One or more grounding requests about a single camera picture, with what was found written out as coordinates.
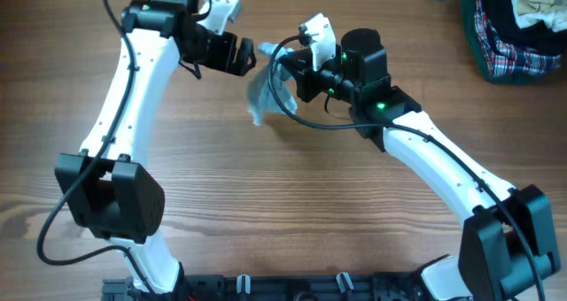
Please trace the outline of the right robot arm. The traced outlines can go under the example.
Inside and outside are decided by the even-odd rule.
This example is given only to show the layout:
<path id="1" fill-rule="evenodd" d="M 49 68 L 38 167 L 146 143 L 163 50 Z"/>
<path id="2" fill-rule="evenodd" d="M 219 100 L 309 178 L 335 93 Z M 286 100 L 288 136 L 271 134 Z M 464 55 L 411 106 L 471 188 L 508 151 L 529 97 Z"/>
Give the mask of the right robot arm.
<path id="1" fill-rule="evenodd" d="M 546 195 L 519 189 L 487 171 L 449 140 L 421 105 L 393 86 L 379 33 L 359 28 L 341 40 L 302 31 L 301 49 L 276 46 L 269 68 L 282 67 L 309 102 L 324 94 L 349 105 L 350 128 L 414 171 L 454 212 L 460 250 L 409 276 L 415 300 L 514 300 L 538 293 L 561 267 Z"/>

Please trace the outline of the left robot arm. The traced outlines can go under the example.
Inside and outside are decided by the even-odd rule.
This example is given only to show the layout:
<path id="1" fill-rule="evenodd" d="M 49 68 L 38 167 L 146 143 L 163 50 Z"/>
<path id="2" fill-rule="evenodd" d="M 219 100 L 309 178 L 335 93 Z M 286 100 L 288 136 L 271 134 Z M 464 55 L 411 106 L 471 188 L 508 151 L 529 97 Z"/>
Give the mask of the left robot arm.
<path id="1" fill-rule="evenodd" d="M 132 0 L 114 19 L 120 59 L 97 121 L 77 154 L 61 154 L 55 175 L 74 222 L 106 241 L 130 275 L 103 284 L 105 300 L 189 300 L 181 263 L 160 232 L 163 188 L 147 171 L 151 130 L 178 67 L 243 76 L 253 43 L 226 26 L 240 0 Z"/>

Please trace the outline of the light blue striped baby pants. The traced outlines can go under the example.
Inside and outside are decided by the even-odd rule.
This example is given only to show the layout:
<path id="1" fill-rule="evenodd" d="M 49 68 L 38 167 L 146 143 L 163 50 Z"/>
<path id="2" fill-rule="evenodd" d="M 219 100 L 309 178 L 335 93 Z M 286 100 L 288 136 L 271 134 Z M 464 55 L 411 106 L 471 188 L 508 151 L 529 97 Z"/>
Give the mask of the light blue striped baby pants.
<path id="1" fill-rule="evenodd" d="M 291 74 L 278 62 L 281 56 L 294 52 L 292 48 L 282 48 L 277 52 L 276 62 L 272 71 L 273 88 L 284 106 L 293 114 L 297 113 L 298 104 L 286 82 L 292 79 Z M 255 126 L 263 124 L 263 118 L 268 112 L 281 113 L 284 111 L 277 104 L 268 85 L 268 67 L 263 67 L 252 79 L 247 88 L 248 111 L 252 115 Z"/>

